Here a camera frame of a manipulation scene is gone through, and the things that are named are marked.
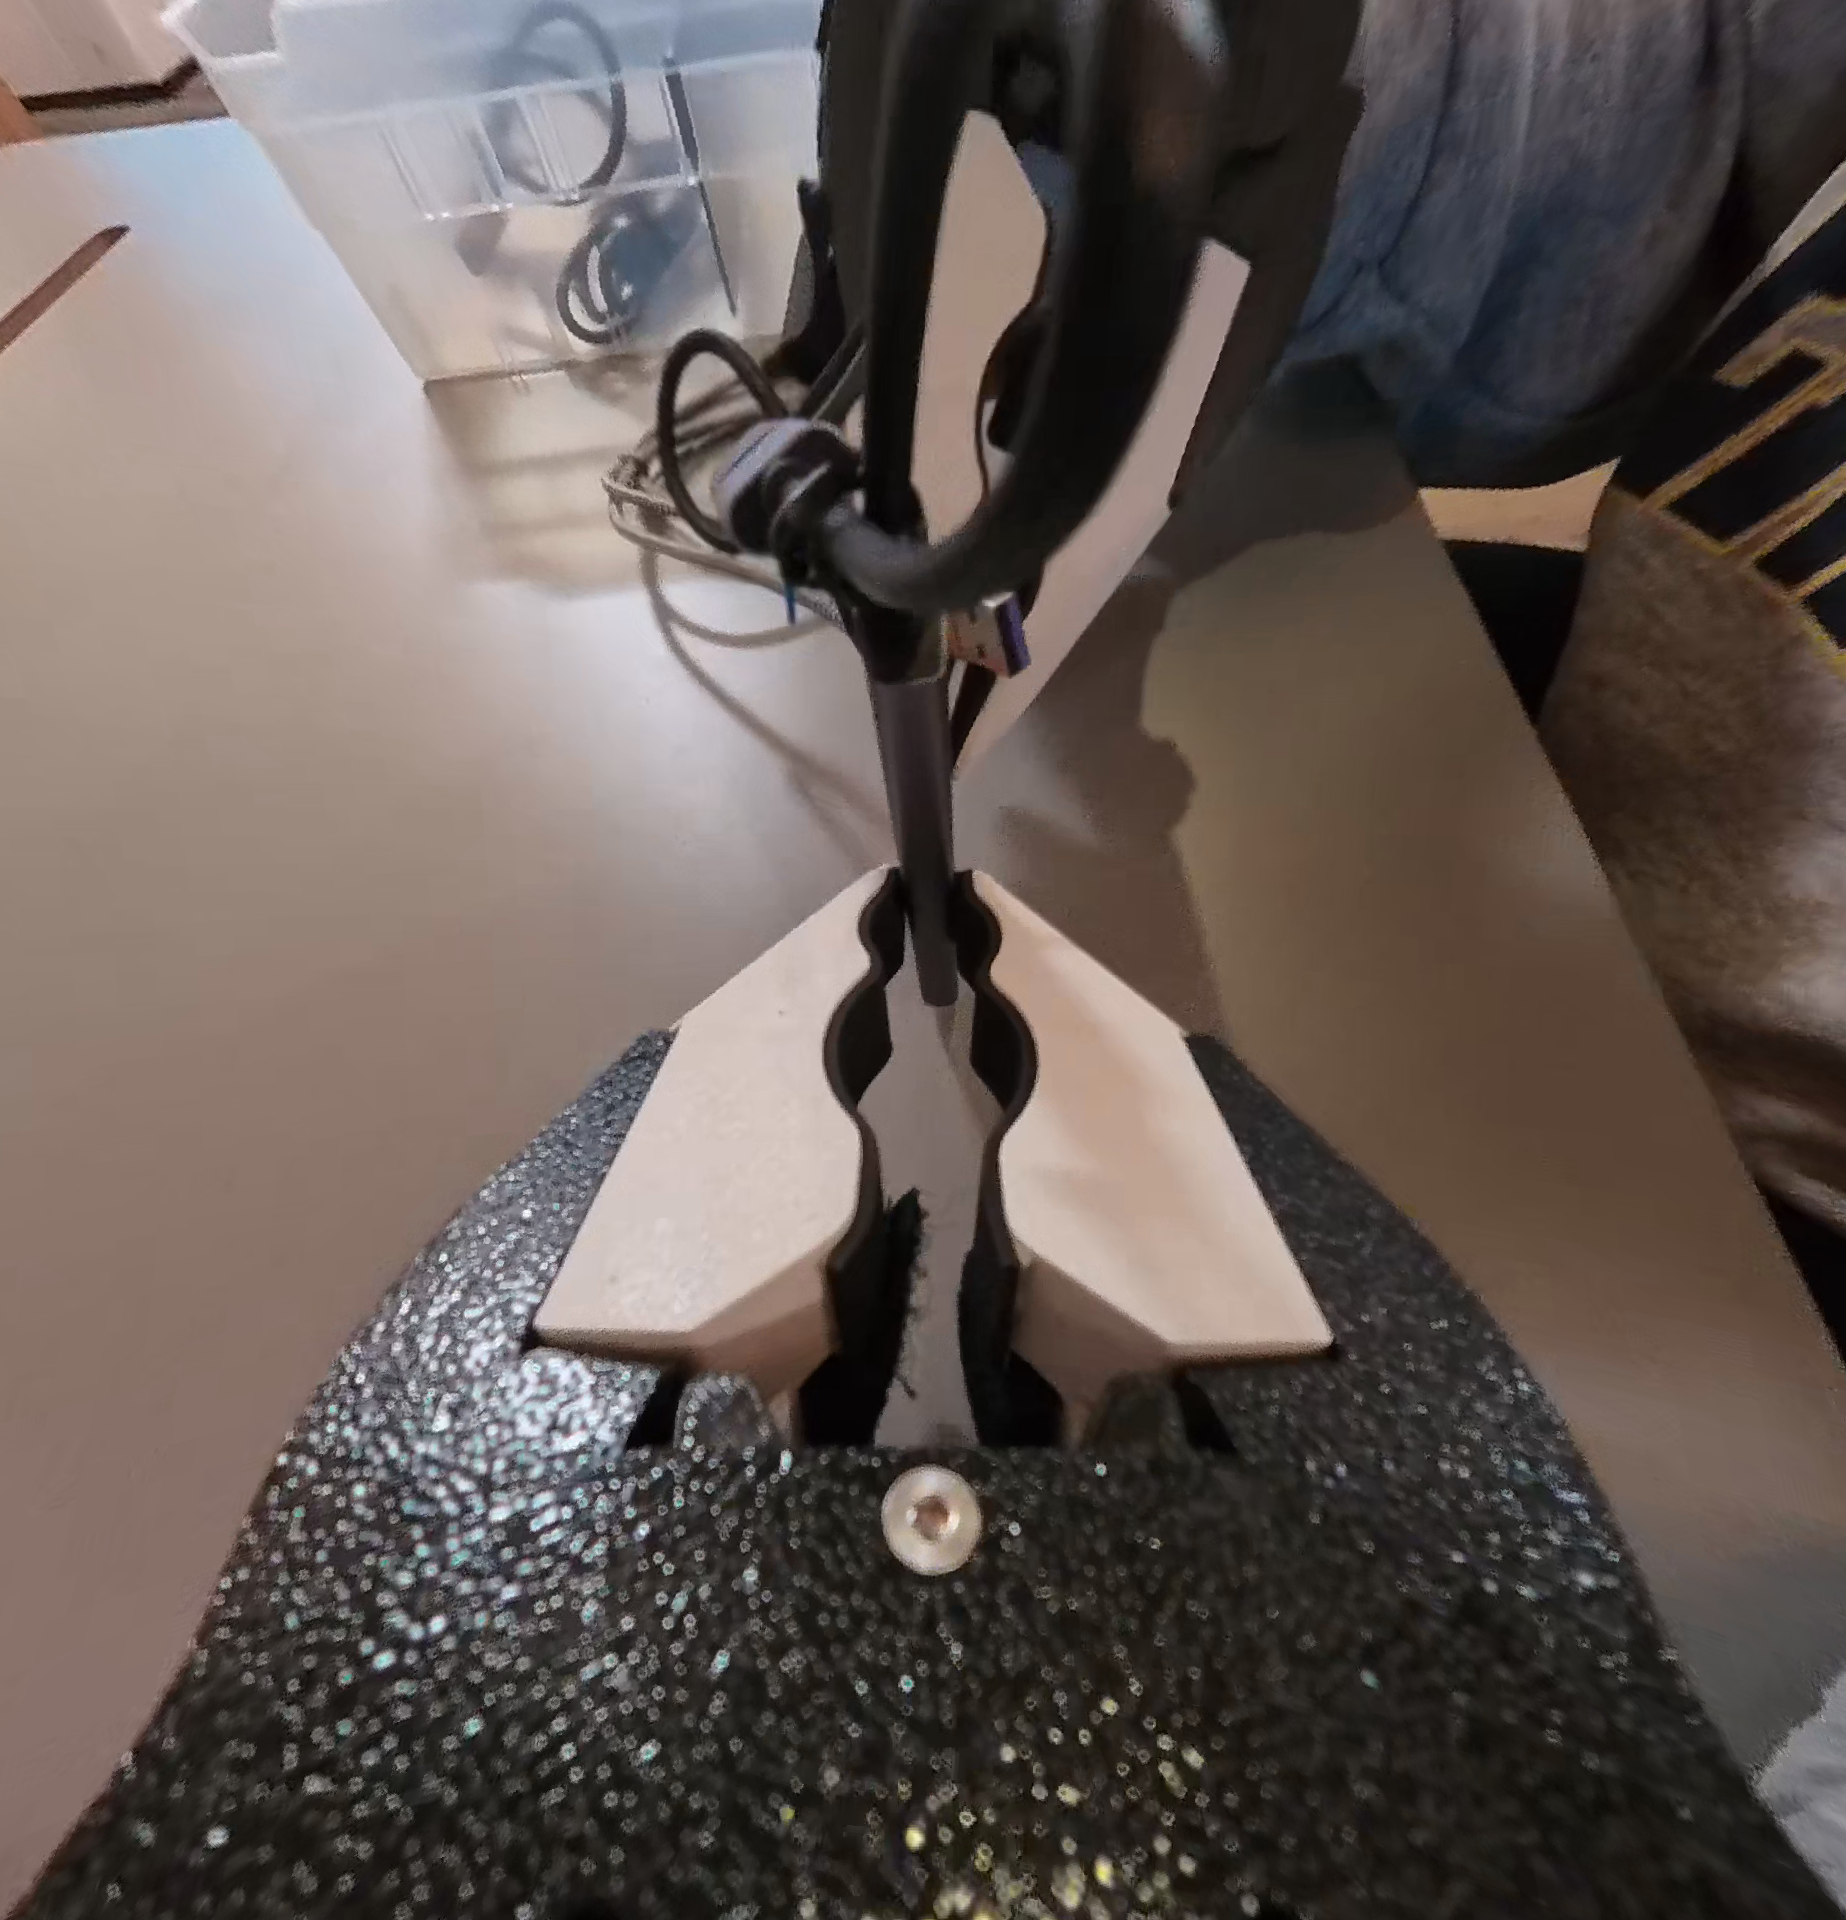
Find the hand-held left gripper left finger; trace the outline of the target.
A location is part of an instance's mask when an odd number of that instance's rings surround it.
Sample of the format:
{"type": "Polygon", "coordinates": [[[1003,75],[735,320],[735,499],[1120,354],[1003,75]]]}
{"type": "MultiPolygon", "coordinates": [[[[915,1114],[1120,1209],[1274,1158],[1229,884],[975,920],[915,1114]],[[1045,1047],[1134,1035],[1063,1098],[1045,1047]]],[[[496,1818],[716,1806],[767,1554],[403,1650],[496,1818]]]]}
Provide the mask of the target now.
{"type": "Polygon", "coordinates": [[[536,1310],[540,1347],[748,1381],[815,1447],[872,1443],[924,1239],[862,1114],[905,945],[902,877],[880,869],[677,1020],[536,1310]]]}

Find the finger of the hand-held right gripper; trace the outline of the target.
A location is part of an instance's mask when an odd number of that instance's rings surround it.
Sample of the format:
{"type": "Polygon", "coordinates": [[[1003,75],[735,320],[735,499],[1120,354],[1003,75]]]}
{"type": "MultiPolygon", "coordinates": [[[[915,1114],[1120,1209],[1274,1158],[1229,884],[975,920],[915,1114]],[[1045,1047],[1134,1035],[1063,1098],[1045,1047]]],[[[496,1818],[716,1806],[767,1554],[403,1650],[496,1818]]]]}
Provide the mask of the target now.
{"type": "Polygon", "coordinates": [[[867,301],[864,669],[887,774],[943,774],[938,620],[1045,564],[1101,499],[1160,384],[1215,156],[1208,111],[1076,111],[1053,313],[1007,478],[924,541],[912,491],[918,375],[943,192],[966,115],[893,111],[880,133],[867,301]]]}

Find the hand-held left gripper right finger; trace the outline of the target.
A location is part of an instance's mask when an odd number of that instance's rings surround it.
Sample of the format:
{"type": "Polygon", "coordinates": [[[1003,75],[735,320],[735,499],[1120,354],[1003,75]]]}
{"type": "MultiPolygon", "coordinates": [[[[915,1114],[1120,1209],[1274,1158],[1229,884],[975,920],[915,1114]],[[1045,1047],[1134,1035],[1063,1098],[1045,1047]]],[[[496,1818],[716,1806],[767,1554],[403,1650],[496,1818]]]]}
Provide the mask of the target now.
{"type": "Polygon", "coordinates": [[[981,1444],[1060,1447],[1120,1381],[1327,1354],[1184,1030],[985,873],[952,932],[997,1109],[958,1286],[981,1444]]]}

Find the blue usb-a plug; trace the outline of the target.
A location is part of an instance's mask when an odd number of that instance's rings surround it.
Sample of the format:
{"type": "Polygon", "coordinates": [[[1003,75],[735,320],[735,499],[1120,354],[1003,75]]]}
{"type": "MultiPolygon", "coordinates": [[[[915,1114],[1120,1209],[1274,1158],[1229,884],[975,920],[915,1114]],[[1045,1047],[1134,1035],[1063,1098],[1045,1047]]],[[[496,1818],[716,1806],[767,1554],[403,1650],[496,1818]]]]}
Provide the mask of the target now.
{"type": "Polygon", "coordinates": [[[942,618],[943,649],[960,669],[958,704],[983,707],[997,684],[1026,673],[1032,651],[1016,595],[985,600],[942,618]]]}

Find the grey fleece pants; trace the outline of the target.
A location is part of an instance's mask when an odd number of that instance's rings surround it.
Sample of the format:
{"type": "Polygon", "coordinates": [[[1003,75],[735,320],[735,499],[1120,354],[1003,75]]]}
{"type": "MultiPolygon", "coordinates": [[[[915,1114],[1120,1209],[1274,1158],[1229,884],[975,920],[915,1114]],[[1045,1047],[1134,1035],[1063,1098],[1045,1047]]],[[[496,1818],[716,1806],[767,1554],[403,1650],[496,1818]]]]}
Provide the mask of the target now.
{"type": "Polygon", "coordinates": [[[1736,1152],[1846,1239],[1846,664],[1610,487],[1540,739],[1736,1152]]]}

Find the dark printed jacket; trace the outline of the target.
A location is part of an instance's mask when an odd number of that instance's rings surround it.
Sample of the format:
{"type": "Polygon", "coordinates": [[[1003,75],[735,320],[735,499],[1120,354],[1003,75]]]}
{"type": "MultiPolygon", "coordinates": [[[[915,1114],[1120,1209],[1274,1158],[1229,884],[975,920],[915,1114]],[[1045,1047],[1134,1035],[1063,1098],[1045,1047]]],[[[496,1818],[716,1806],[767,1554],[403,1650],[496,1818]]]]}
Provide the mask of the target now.
{"type": "Polygon", "coordinates": [[[1846,162],[1617,467],[1601,562],[1448,551],[1582,815],[1743,809],[1846,757],[1846,162]]]}

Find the clear plastic storage box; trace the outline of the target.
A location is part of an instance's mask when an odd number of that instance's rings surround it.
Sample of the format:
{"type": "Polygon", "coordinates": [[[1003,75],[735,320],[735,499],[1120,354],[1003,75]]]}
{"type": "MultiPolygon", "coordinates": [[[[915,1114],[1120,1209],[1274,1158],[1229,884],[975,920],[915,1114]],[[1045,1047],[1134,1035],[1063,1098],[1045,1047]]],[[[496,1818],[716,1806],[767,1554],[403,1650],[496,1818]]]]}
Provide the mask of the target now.
{"type": "Polygon", "coordinates": [[[165,26],[424,381],[784,320],[815,3],[187,3],[165,26]]]}

